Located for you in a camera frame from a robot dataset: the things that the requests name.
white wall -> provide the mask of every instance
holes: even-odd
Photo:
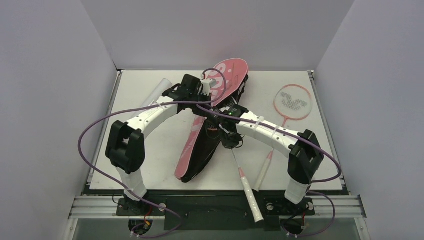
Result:
[[[354,0],[81,0],[119,69],[313,70]]]
[[[348,188],[375,240],[424,239],[424,1],[356,0],[317,70]]]
[[[3,1],[0,23],[0,238],[60,239],[116,69],[78,0]]]

white table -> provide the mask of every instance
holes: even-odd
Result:
[[[166,78],[173,84],[180,83],[184,74],[200,76],[201,71],[156,71],[156,70],[124,70],[112,113],[140,107],[141,103]],[[314,90],[306,71],[251,71],[241,97],[240,105],[248,108],[258,116],[264,116],[267,121],[277,125],[282,124],[283,118],[274,110],[273,100],[276,93],[287,84],[298,84],[312,94],[313,107],[310,115],[301,121],[288,121],[286,128],[303,132],[313,131],[321,147],[331,152],[330,143],[318,108]],[[132,113],[111,117],[100,148],[96,166],[106,173],[119,179],[115,167],[105,156],[110,127],[117,120],[125,122]],[[230,150],[218,147],[213,158],[205,169],[192,181],[182,183],[174,176],[181,152],[186,144],[194,115],[191,110],[182,111],[159,126],[145,142],[146,159],[141,167],[144,183],[151,190],[242,190],[238,167]],[[250,137],[244,138],[242,148],[234,149],[237,161],[241,165],[250,184],[256,181],[262,164],[271,148]],[[287,173],[288,159],[281,153],[275,152],[271,166],[261,190],[285,190],[289,175]],[[315,174],[315,178],[327,179],[337,174],[336,166],[326,157]],[[119,190],[120,185],[95,172],[92,177],[92,190]],[[339,179],[314,183],[312,190],[341,190]]]

cable tie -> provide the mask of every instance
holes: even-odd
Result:
[[[274,135],[276,134],[277,129],[279,129],[279,128],[280,128],[279,126],[275,126],[274,131],[272,132],[272,135],[271,135],[271,139],[274,138]]]
[[[256,131],[258,129],[258,126],[261,122],[263,122],[265,118],[263,116],[260,116],[257,122],[254,124],[254,130]]]
[[[158,103],[157,105],[159,105],[159,108],[165,110],[164,106],[162,106],[162,104]]]

racket handle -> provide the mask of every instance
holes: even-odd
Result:
[[[254,222],[257,223],[261,220],[264,220],[264,217],[262,216],[261,210],[259,209],[258,203],[256,202],[255,195],[253,194],[248,179],[245,176],[241,177],[240,179],[241,183],[243,184],[244,193],[246,194],[250,209],[253,213]]]
[[[256,182],[253,186],[253,190],[255,190],[256,192],[259,192],[262,182],[264,181],[265,176],[267,175],[268,169],[270,168],[271,159],[273,158],[273,152],[274,151],[270,151],[268,154],[268,157],[263,162],[262,169],[260,170],[259,176],[257,177]]]

white cylinder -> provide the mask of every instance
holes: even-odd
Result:
[[[172,87],[172,82],[166,78],[162,79],[162,81],[160,81],[160,83],[150,93],[150,95],[146,98],[146,100],[144,100],[144,102],[140,105],[140,108],[152,105],[154,102],[156,102],[159,99],[160,96],[162,96],[165,90],[169,89],[170,87]],[[145,110],[134,112],[131,118],[134,118],[135,116],[141,114],[144,111]]]
[[[253,190],[255,190],[256,192],[259,192],[259,189],[261,188],[262,182],[264,181],[265,176],[267,175],[270,165],[271,165],[271,159],[269,158],[265,159],[262,165],[262,169],[260,170],[259,176],[257,177],[256,182],[253,186]]]
[[[243,184],[244,193],[246,194],[247,201],[249,202],[250,209],[253,213],[254,222],[257,223],[261,220],[264,220],[264,217],[262,216],[261,210],[259,209],[258,203],[256,202],[255,196],[252,192],[249,181],[245,176],[241,178],[241,183]]]
[[[284,197],[293,204],[299,204],[305,197],[310,185],[302,184],[290,177]]]

